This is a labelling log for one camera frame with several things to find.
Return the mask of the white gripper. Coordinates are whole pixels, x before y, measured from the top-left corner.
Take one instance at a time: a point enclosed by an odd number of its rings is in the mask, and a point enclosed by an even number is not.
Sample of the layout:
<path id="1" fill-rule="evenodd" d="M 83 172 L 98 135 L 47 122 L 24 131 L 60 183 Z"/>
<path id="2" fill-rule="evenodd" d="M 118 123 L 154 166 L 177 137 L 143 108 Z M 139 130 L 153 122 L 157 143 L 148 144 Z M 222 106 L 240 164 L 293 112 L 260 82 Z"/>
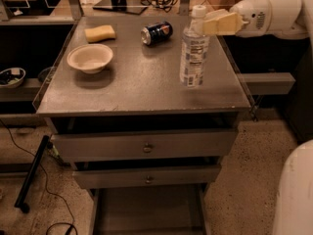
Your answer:
<path id="1" fill-rule="evenodd" d="M 205 15 L 202 32 L 205 35 L 262 36 L 269 28 L 271 6 L 269 0 L 243 0 L 230 12 L 219 9 Z"/>

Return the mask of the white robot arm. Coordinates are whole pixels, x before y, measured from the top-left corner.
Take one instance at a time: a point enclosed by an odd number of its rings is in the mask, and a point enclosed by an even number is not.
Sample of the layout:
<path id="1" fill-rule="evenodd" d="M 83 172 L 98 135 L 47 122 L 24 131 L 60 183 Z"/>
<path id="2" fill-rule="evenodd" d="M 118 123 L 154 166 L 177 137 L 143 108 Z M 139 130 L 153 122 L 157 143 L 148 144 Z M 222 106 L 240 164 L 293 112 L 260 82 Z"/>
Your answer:
<path id="1" fill-rule="evenodd" d="M 313 139 L 245 122 L 208 191 L 212 235 L 313 235 Z"/>

